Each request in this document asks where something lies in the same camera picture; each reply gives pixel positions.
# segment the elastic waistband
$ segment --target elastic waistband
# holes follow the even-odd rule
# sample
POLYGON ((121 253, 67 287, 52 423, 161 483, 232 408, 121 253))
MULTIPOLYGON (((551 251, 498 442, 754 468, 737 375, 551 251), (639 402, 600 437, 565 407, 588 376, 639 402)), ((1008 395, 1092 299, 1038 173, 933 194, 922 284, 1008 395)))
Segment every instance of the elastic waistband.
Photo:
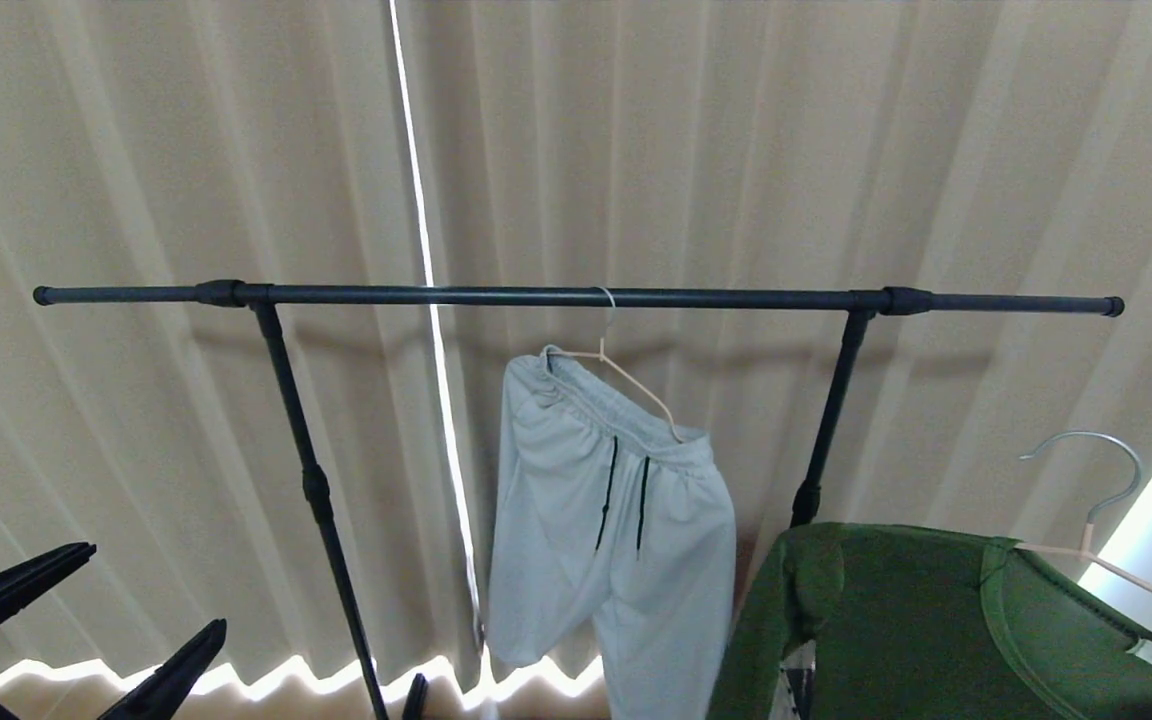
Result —
POLYGON ((717 472, 708 433, 677 425, 679 435, 684 438, 684 442, 679 442, 667 420, 621 395, 578 361, 558 355, 561 351, 556 346, 545 346, 539 356, 517 357, 511 365, 524 370, 531 381, 543 382, 547 389, 570 401, 591 423, 620 438, 622 450, 634 450, 635 455, 649 456, 653 462, 680 470, 717 472))

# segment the garment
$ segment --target garment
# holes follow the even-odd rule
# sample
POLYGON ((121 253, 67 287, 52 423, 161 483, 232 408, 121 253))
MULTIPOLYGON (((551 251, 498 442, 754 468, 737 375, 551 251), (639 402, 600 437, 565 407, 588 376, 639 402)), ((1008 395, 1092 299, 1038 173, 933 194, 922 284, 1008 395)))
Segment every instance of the garment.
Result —
POLYGON ((896 525, 787 530, 755 578, 710 720, 763 720, 814 639, 812 720, 1152 717, 1152 632, 1016 541, 896 525))
POLYGON ((593 615, 614 720, 699 719, 736 564, 708 438, 555 350, 503 378, 488 646, 530 665, 593 615))

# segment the vertical pole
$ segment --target vertical pole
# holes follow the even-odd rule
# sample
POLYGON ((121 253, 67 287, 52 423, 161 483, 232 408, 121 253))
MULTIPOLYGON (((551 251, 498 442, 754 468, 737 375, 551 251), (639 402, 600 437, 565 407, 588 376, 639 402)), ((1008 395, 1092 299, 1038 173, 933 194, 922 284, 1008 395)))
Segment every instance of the vertical pole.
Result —
POLYGON ((376 667, 371 666, 371 650, 367 647, 367 636, 362 629, 358 601, 353 593, 353 584, 349 582, 349 568, 344 564, 344 552, 340 550, 340 536, 333 518, 328 477, 314 456, 314 442, 310 439, 310 427, 305 423, 305 409, 301 407, 296 377, 291 373, 291 359, 287 355, 287 343, 283 341, 283 325, 278 320, 278 310, 268 302, 253 302, 251 309, 260 323, 260 333, 265 336, 265 346, 270 348, 270 361, 274 364, 278 391, 282 393, 287 420, 291 424, 291 437, 296 439, 296 452, 301 455, 301 482, 305 490, 305 500, 310 503, 310 509, 314 510, 314 523, 319 525, 323 547, 328 553, 332 578, 338 585, 340 606, 343 607, 344 619, 349 624, 353 650, 357 653, 358 662, 362 665, 362 680, 367 685, 371 710, 376 714, 376 720, 389 720, 389 714, 385 711, 384 697, 380 695, 380 683, 376 682, 376 667))
POLYGON ((856 356, 861 354, 861 342, 865 340, 865 328, 873 319, 872 310, 852 310, 847 313, 847 325, 842 329, 842 347, 838 350, 838 363, 833 365, 833 379, 829 381, 829 395, 824 401, 824 414, 820 414, 820 429, 812 447, 812 460, 808 462, 808 475, 794 495, 794 515, 790 528, 805 525, 814 518, 820 509, 820 477, 824 475, 824 461, 829 456, 829 444, 833 432, 838 429, 838 416, 842 414, 842 400, 847 396, 847 384, 851 381, 851 370, 856 366, 856 356))

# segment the beige hanger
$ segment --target beige hanger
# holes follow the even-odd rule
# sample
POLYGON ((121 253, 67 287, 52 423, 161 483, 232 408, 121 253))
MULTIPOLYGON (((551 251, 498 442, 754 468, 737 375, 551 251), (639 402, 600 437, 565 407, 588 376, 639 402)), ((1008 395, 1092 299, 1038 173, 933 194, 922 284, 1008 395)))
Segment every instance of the beige hanger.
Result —
POLYGON ((675 420, 673 420, 673 414, 669 414, 669 409, 664 403, 664 401, 660 400, 654 394, 654 392, 646 388, 646 386, 644 386, 643 382, 636 381, 636 379, 634 379, 634 376, 626 372, 624 367, 621 367, 620 365, 614 363, 614 361, 611 357, 607 356, 607 331, 612 328, 613 320, 616 320, 616 297, 613 297, 612 291, 607 290, 607 288, 605 287, 600 287, 598 288, 598 290, 607 293, 607 301, 611 302, 612 304, 612 311, 607 316, 607 327, 602 328, 602 336, 598 338, 598 353, 571 353, 567 350, 554 350, 553 351, 554 355, 566 355, 568 357, 593 357, 593 359, 599 361, 599 363, 609 365, 613 370, 616 370, 617 373, 622 374, 627 379, 627 381, 634 382, 634 387, 643 391, 643 395, 651 397, 652 401, 660 407, 660 410, 664 411, 664 418, 669 423, 669 433, 673 433, 673 439, 676 439, 676 441, 679 442, 685 442, 685 439, 682 439, 682 435, 679 434, 679 425, 676 425, 675 420))
POLYGON ((1094 562, 1094 564, 1099 564, 1101 568, 1105 568, 1106 570, 1114 573, 1115 575, 1117 575, 1117 577, 1126 579, 1126 582, 1139 585, 1139 588, 1144 588, 1146 589, 1146 591, 1152 593, 1152 583, 1149 583, 1146 579, 1140 579, 1138 577, 1135 577, 1135 575, 1132 575, 1131 573, 1128 573, 1123 568, 1119 568, 1119 566, 1113 564, 1112 562, 1101 560, 1096 553, 1092 552, 1092 532, 1096 526, 1096 515, 1100 510, 1105 510, 1106 507, 1114 505, 1116 501, 1123 500, 1123 498, 1126 497, 1130 497, 1140 486, 1140 480, 1144 477, 1144 472, 1142 470, 1142 467, 1144 464, 1140 461, 1140 456, 1137 455, 1137 452, 1132 450, 1132 447, 1121 441, 1121 439, 1115 438, 1114 435, 1108 435, 1105 433, 1094 433, 1092 432, 1092 430, 1067 430, 1064 433, 1056 433, 1051 438, 1044 439, 1041 445, 1036 447, 1032 452, 1028 452, 1025 455, 1021 455, 1020 458, 1032 460, 1037 457, 1039 454, 1041 454, 1043 450, 1047 450, 1047 446, 1051 446, 1051 444, 1059 441, 1059 439, 1061 438, 1067 438, 1071 435, 1084 435, 1084 437, 1096 437, 1096 438, 1107 439, 1107 441, 1111 441, 1114 445, 1123 448, 1126 454, 1132 456, 1132 463, 1135 465, 1135 475, 1132 478, 1132 484, 1129 484, 1126 491, 1120 492, 1114 497, 1108 497, 1106 498, 1106 500, 1097 502, 1096 505, 1092 506, 1092 509, 1087 511, 1087 523, 1083 525, 1083 543, 1079 544, 1078 548, 1051 547, 1046 546, 1046 544, 1033 544, 1028 541, 1023 541, 1018 544, 1018 546, 1016 547, 1018 547, 1020 550, 1028 550, 1030 552, 1048 553, 1048 555, 1071 555, 1078 558, 1078 560, 1094 562))

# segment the hanger hook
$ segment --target hanger hook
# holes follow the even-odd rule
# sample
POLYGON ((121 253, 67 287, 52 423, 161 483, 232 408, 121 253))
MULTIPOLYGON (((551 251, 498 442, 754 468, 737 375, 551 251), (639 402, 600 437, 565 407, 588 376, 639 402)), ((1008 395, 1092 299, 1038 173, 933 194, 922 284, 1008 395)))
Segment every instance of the hanger hook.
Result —
POLYGON ((1121 439, 1115 438, 1114 435, 1092 432, 1092 430, 1066 430, 1064 433, 1055 433, 1053 434, 1053 437, 1044 439, 1044 441, 1040 442, 1038 447, 1033 448, 1032 450, 1028 452, 1024 455, 1021 455, 1020 458, 1033 460, 1034 457, 1038 457, 1038 455, 1041 455, 1044 450, 1047 450, 1047 446, 1051 446, 1051 444, 1059 441, 1059 439, 1061 438, 1067 438, 1071 435, 1107 439, 1107 441, 1111 441, 1114 445, 1123 448, 1123 452, 1126 452, 1126 454, 1132 457, 1132 465, 1134 465, 1132 484, 1129 484, 1129 486, 1126 487, 1123 492, 1120 492, 1114 497, 1105 498, 1105 500, 1093 505, 1091 510, 1087 510, 1087 524, 1092 525, 1094 524, 1097 514, 1100 514, 1100 511, 1105 510, 1106 507, 1114 505, 1116 501, 1124 500, 1124 498, 1130 497, 1135 491, 1137 491, 1137 488, 1140 486, 1140 480, 1144 478, 1144 470, 1143 470, 1144 462, 1140 461, 1140 456, 1137 455, 1137 452, 1132 450, 1132 446, 1121 441, 1121 439))
POLYGON ((607 301, 612 304, 612 311, 607 314, 607 327, 602 328, 602 336, 606 338, 607 332, 612 329, 612 324, 616 321, 616 297, 614 297, 612 291, 607 290, 607 288, 601 286, 596 287, 598 287, 598 290, 607 293, 607 301))

